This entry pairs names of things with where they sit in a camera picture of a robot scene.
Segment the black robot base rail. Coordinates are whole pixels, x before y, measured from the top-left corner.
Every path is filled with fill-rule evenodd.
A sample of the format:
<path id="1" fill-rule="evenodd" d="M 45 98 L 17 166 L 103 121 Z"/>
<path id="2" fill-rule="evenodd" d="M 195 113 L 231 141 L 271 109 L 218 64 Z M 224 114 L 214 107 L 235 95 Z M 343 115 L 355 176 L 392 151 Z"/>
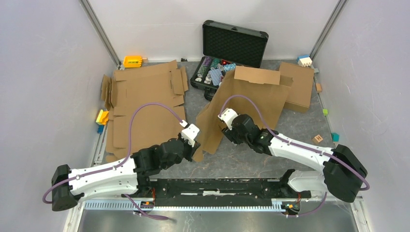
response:
<path id="1" fill-rule="evenodd" d="M 310 191 L 289 186 L 291 173 L 288 170 L 281 178 L 151 179 L 131 197 L 177 207 L 270 206 L 272 199 L 310 199 Z"/>

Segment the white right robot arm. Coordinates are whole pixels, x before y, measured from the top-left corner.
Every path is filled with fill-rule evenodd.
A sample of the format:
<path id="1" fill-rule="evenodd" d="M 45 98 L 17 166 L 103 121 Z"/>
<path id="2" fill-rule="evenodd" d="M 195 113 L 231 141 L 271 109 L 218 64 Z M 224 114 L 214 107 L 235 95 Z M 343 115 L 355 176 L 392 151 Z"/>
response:
<path id="1" fill-rule="evenodd" d="M 360 191 L 369 189 L 366 168 L 347 146 L 331 148 L 294 141 L 275 130 L 259 128 L 249 115 L 238 115 L 232 109 L 219 119 L 225 124 L 222 133 L 232 143 L 245 143 L 256 153 L 286 158 L 312 169 L 288 171 L 279 184 L 285 197 L 302 191 L 325 191 L 352 203 Z"/>

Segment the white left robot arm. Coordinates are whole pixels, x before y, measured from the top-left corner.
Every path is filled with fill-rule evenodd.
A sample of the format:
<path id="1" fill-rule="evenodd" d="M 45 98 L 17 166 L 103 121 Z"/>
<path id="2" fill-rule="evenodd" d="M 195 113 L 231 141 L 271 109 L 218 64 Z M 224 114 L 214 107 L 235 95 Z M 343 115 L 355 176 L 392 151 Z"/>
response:
<path id="1" fill-rule="evenodd" d="M 172 138 L 132 153 L 124 164 L 120 160 L 85 169 L 57 167 L 52 177 L 52 211 L 74 208 L 85 200 L 116 195 L 148 196 L 152 191 L 149 177 L 166 170 L 183 159 L 192 161 L 200 143 L 192 145 L 183 138 Z"/>

